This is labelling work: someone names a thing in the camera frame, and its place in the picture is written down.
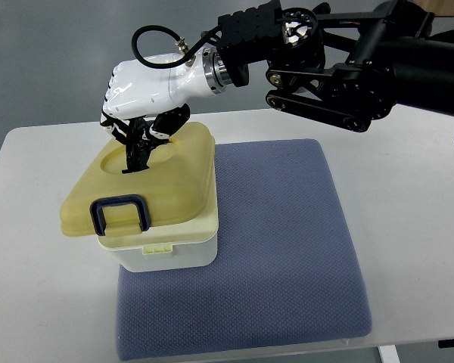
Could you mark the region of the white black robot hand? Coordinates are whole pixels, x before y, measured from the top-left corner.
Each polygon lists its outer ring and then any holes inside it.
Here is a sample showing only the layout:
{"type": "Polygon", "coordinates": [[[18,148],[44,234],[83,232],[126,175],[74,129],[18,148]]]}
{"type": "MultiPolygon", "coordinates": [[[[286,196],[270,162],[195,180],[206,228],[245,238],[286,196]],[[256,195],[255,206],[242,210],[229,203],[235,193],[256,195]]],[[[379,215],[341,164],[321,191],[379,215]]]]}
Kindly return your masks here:
{"type": "Polygon", "coordinates": [[[190,117],[187,101],[225,91],[230,76],[214,47],[192,56],[159,54],[116,65],[108,83],[100,124],[121,144],[131,119],[151,121],[157,146],[168,142],[190,117]]]}

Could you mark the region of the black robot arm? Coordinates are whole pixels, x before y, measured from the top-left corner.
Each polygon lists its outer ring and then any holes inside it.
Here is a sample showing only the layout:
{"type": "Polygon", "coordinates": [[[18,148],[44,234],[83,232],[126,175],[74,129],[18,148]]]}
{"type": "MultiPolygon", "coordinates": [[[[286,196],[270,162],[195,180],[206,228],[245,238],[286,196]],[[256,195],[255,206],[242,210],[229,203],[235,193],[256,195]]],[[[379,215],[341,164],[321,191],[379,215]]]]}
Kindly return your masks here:
{"type": "Polygon", "coordinates": [[[237,87],[265,61],[270,107],[365,132],[397,104],[454,116],[454,30],[433,34],[433,21],[410,1],[344,14],[271,1],[221,16],[214,40],[237,87]]]}

